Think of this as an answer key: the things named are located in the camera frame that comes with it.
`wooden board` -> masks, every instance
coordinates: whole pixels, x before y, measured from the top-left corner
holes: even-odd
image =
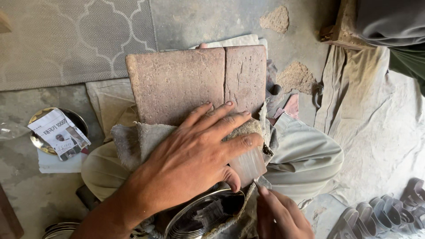
[[[0,185],[0,239],[19,239],[24,230]]]
[[[255,114],[265,100],[264,46],[133,54],[126,64],[142,123],[178,126],[206,101]]]
[[[341,0],[335,25],[320,30],[321,42],[341,46],[351,50],[373,49],[356,33],[356,0]]]

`beige trousers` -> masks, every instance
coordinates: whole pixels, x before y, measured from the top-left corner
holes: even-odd
[[[274,190],[296,203],[318,195],[341,169],[343,151],[329,136],[283,113],[275,124],[279,148],[267,166],[265,178]],[[121,166],[113,142],[90,153],[81,175],[101,201],[119,188],[130,172]]]

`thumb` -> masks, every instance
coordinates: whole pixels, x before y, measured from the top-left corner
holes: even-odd
[[[235,193],[241,188],[241,179],[239,178],[238,174],[228,165],[224,166],[221,170],[220,181],[226,182]]]
[[[266,204],[269,206],[270,211],[272,212],[273,217],[276,220],[276,224],[278,228],[280,228],[283,235],[297,228],[288,209],[282,205],[276,195],[274,195],[264,186],[261,186],[258,189],[258,192],[260,196],[263,197]]]

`patterned rug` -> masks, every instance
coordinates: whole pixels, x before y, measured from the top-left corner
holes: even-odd
[[[125,56],[158,50],[149,0],[13,0],[1,10],[0,91],[128,77]]]

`brass plate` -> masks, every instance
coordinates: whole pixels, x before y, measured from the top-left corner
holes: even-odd
[[[47,115],[48,113],[50,113],[55,108],[56,107],[50,107],[50,108],[45,108],[45,109],[38,111],[37,113],[35,113],[33,115],[33,117],[31,117],[28,124],[31,124],[32,122],[38,120],[39,118]],[[81,130],[81,132],[86,137],[88,137],[88,127],[87,127],[87,124],[85,123],[85,121],[81,118],[81,116],[79,116],[77,113],[70,111],[68,109],[65,109],[65,108],[58,108],[58,109],[60,109],[75,124],[75,126],[77,126]],[[46,152],[48,154],[57,155],[57,153],[50,146],[50,144],[47,143],[46,141],[44,141],[36,133],[34,133],[34,131],[31,133],[30,139],[32,141],[32,144],[35,147],[43,150],[44,152]]]

